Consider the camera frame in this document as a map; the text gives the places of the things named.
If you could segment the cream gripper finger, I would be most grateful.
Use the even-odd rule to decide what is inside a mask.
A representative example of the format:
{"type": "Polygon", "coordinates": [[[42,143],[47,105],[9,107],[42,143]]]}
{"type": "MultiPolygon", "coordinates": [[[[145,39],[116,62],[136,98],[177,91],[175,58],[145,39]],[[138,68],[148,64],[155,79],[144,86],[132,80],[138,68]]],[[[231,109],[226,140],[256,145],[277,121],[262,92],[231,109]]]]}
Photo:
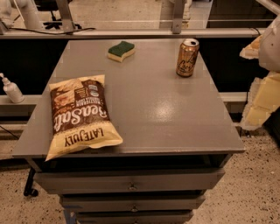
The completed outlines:
{"type": "Polygon", "coordinates": [[[240,126],[244,130],[260,128],[280,107],[280,73],[269,72],[263,78],[255,78],[248,92],[240,126]]]}
{"type": "Polygon", "coordinates": [[[249,45],[244,47],[241,52],[240,56],[244,59],[252,60],[259,58],[259,48],[260,48],[260,41],[262,39],[262,35],[255,38],[249,45]]]}

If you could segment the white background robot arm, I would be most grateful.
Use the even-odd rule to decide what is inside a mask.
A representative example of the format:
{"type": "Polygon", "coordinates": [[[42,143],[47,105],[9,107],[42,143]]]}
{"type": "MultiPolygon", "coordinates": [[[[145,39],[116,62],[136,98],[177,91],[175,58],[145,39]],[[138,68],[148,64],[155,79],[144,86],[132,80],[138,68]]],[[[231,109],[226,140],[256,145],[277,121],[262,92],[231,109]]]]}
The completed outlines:
{"type": "Polygon", "coordinates": [[[38,30],[43,28],[39,11],[34,0],[0,0],[0,20],[8,27],[13,26],[11,9],[17,9],[27,29],[38,30]]]}

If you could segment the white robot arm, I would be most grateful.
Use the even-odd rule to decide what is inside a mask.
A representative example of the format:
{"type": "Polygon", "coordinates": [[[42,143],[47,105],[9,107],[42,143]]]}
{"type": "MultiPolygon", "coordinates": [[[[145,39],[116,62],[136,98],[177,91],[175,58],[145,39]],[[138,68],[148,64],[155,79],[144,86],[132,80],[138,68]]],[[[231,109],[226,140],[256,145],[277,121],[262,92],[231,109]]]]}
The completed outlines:
{"type": "Polygon", "coordinates": [[[253,80],[242,112],[240,126],[244,130],[256,130],[280,107],[280,16],[243,48],[240,56],[258,59],[259,66],[269,71],[265,78],[253,80]]]}

